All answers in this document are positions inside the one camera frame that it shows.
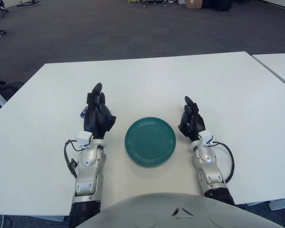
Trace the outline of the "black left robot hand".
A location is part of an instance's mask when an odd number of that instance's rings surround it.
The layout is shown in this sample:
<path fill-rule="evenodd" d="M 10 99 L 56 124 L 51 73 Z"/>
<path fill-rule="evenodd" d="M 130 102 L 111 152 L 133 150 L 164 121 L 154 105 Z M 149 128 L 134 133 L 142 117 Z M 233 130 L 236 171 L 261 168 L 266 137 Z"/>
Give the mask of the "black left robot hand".
<path fill-rule="evenodd" d="M 84 116 L 84 131 L 92 133 L 94 139 L 103 139 L 105 133 L 115 124 L 113 116 L 105 105 L 102 84 L 97 83 L 92 92 L 87 94 L 87 111 Z"/>

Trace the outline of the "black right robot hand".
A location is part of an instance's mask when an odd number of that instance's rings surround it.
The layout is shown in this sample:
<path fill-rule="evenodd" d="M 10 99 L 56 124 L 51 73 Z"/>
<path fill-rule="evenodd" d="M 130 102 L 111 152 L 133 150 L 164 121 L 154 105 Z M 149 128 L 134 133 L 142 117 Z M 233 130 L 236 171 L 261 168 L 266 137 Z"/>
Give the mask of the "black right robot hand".
<path fill-rule="evenodd" d="M 196 141 L 199 139 L 199 133 L 206 130 L 203 118 L 199 114 L 199 108 L 195 102 L 193 102 L 188 96 L 185 96 L 184 112 L 181 117 L 178 128 L 180 132 L 190 138 L 190 140 Z"/>

